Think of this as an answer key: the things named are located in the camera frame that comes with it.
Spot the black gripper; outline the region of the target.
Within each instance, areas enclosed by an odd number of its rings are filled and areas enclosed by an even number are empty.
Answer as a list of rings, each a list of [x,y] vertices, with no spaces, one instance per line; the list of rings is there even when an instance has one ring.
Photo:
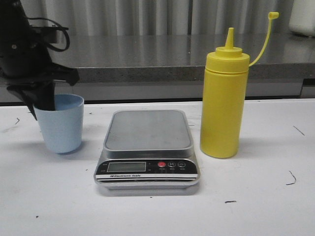
[[[67,28],[32,27],[19,0],[0,2],[0,75],[9,85],[7,91],[20,99],[37,120],[34,107],[55,110],[55,83],[75,85],[77,69],[54,63],[49,50],[63,52],[70,46]],[[66,39],[64,48],[57,48],[45,40],[52,32],[61,31]]]

